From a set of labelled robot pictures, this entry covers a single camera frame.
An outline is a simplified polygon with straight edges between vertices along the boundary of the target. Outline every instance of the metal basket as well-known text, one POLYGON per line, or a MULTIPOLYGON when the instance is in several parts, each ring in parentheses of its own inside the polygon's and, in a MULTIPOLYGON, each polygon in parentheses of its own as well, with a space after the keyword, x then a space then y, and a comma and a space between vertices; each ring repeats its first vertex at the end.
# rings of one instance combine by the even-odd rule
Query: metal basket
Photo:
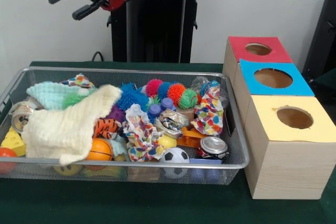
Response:
MULTIPOLYGON (((97 87, 107 83, 120 86, 123 82, 133 82, 136 83, 138 87, 141 87, 146 85, 151 79, 177 81, 190 87, 192 81, 197 76, 205 76, 209 80, 218 81, 221 84, 221 89, 227 90, 230 101, 230 106, 227 108, 229 111, 227 112, 230 112, 233 118, 231 123, 234 129, 231 135, 228 133, 227 125, 224 124, 223 133, 220 136, 228 145, 229 156, 226 158, 224 164, 221 165, 82 161, 76 163, 80 172, 73 176, 64 176, 55 170, 55 166, 58 164, 57 159, 25 157, 0 158, 0 170, 1 168, 8 167, 8 165, 12 165, 11 163, 16 163, 15 168, 10 173, 1 174, 0 178, 228 185, 234 179, 238 171, 247 166, 249 162, 247 145, 232 86, 230 81, 219 73, 29 67, 17 73, 4 93, 0 96, 0 103, 10 103, 11 101, 12 104, 15 104, 27 98, 26 90, 32 85, 43 81, 60 82, 80 72, 88 77, 97 87), (91 172, 85 165, 105 166, 108 168, 91 172), (185 175, 178 179, 169 179, 164 176, 165 172, 174 172, 175 169, 183 169, 185 175), (191 173, 193 169, 199 169, 199 172, 204 173, 204 179, 197 181, 192 179, 191 173), (213 172, 214 169, 217 171, 217 174, 219 174, 219 179, 209 181, 207 174, 213 172)), ((10 120, 11 117, 8 114, 5 115, 0 125, 0 141, 4 139, 11 126, 10 120)), ((195 157, 195 149, 188 147, 182 148, 188 153, 189 157, 195 157)))

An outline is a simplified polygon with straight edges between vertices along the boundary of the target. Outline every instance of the stacked wooden boxes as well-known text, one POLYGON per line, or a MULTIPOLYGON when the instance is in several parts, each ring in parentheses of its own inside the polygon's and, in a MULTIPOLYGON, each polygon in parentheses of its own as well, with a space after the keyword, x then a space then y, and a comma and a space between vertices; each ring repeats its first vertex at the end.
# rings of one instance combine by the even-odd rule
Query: stacked wooden boxes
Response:
POLYGON ((229 37, 230 77, 253 199, 319 199, 336 164, 336 127, 278 38, 229 37))

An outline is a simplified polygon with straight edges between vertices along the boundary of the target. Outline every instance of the white knit blanket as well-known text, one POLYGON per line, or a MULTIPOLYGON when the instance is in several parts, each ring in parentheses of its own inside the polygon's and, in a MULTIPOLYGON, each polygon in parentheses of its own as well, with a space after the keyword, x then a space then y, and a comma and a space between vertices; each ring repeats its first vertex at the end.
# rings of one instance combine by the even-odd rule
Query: white knit blanket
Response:
POLYGON ((63 111, 34 112, 22 132, 26 157, 58 158, 60 165, 85 159, 96 120, 107 116, 120 96, 119 88, 107 85, 63 111))

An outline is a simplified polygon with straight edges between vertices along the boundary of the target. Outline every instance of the orange basketball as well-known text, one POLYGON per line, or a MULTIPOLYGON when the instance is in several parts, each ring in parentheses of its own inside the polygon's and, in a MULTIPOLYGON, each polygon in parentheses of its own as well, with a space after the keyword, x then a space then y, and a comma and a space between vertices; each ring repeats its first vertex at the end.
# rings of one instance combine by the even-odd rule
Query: orange basketball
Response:
MULTIPOLYGON (((112 158, 113 151, 109 142, 104 139, 94 138, 92 140, 92 148, 86 160, 110 161, 112 158)), ((100 170, 104 168, 104 166, 97 165, 87 165, 86 167, 91 170, 100 170)))

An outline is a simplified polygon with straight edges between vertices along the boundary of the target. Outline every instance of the orange tiger plush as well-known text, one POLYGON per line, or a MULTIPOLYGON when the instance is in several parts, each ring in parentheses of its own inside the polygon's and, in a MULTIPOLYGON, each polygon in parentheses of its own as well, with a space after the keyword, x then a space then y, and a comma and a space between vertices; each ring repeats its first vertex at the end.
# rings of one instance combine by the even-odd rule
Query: orange tiger plush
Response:
POLYGON ((121 124, 114 119, 98 119, 93 130, 92 138, 102 137, 111 139, 112 134, 117 132, 119 127, 121 127, 121 124))

